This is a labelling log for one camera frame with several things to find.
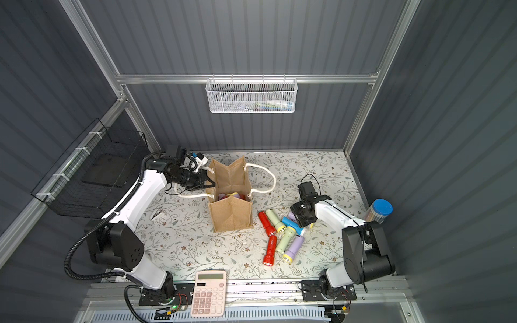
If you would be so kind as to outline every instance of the pink calculator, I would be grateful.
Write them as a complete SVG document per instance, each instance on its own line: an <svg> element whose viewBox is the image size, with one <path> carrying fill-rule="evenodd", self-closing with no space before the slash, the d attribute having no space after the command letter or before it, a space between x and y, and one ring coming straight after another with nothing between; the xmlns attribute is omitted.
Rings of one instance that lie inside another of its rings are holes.
<svg viewBox="0 0 517 323"><path fill-rule="evenodd" d="M226 271L205 270L195 274L190 316L222 316L226 300Z"/></svg>

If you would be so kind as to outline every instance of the white robotic arm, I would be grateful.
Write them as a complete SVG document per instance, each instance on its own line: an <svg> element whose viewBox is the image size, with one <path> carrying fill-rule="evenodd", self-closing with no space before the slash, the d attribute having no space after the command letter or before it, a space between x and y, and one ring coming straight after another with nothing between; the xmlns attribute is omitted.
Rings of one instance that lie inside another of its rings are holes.
<svg viewBox="0 0 517 323"><path fill-rule="evenodd" d="M190 161L187 166L183 166L186 157L189 157ZM189 154L186 149L179 146L148 155L142 161L140 176L120 202L101 220L88 222L85 235L70 249L65 258L65 272L78 280L94 280L111 275L124 276L150 295L156 296L157 302L167 303L171 300L175 294L172 275L151 261L134 231L144 211L168 183L178 183L189 191L215 186L203 167L207 161L202 154ZM70 267L71 258L83 241L87 242L94 263L113 268L114 271L98 275L80 275L73 272Z"/></svg>
<svg viewBox="0 0 517 323"><path fill-rule="evenodd" d="M329 196L316 193L311 182L301 183L298 191L300 201L291 206L291 211L300 226L319 219L342 231L343 262L321 272L323 295L336 295L340 288L394 273L395 265L379 223L365 222L349 214ZM371 244L372 249L365 251L365 244Z"/></svg>

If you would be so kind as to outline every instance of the black wire basket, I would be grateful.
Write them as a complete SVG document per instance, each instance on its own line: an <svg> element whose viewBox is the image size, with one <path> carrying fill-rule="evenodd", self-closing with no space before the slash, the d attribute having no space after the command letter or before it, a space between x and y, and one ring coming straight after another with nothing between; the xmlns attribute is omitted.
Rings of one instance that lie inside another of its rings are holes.
<svg viewBox="0 0 517 323"><path fill-rule="evenodd" d="M50 169L31 193L60 216L100 219L131 188L149 154L141 132L102 127L91 134L58 174ZM42 184L44 179L50 181Z"/></svg>

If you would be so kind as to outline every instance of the table surface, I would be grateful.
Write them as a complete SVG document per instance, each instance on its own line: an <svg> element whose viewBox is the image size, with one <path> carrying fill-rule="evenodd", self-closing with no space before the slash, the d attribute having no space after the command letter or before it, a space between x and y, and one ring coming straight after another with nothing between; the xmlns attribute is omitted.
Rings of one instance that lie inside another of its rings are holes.
<svg viewBox="0 0 517 323"><path fill-rule="evenodd" d="M243 154L206 154L230 165ZM343 152L262 152L246 153L246 161L265 166L277 177L277 186L267 194L254 194L253 229L214 233L208 199L180 198L163 190L147 208L136 228L136 235L145 245L151 259L170 271L175 281L194 280L195 273L206 269L227 271L227 279L311 278L329 265L343 260L340 230L317 221L306 234L292 265L276 253L275 264L262 264L267 236L258 219L258 212L273 208L282 217L298 201L300 179L311 173L320 182L322 194L329 195L352 215L366 209ZM271 177L259 168L250 168L252 186L271 187ZM150 218L160 214L159 218Z"/></svg>

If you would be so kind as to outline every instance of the mounting plate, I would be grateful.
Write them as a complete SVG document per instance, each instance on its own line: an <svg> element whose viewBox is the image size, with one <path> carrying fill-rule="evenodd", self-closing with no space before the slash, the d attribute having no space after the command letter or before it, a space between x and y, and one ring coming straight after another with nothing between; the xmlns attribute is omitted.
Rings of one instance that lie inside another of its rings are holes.
<svg viewBox="0 0 517 323"><path fill-rule="evenodd" d="M300 282L303 301L304 302L317 302L317 301L328 301L329 298L325 298L322 295L319 280L304 280ZM354 301L357 299L355 288L353 285L347 285L346 288L336 289L335 301Z"/></svg>
<svg viewBox="0 0 517 323"><path fill-rule="evenodd" d="M192 304L192 296L194 295L194 284L174 284L176 286L176 291L180 292L187 296L187 304ZM161 299L157 299L150 294L145 294L145 296L140 296L140 301L138 301L138 305L140 306L161 306L158 302ZM185 305L185 297L181 301L182 305ZM171 305L179 305L179 297L171 303Z"/></svg>

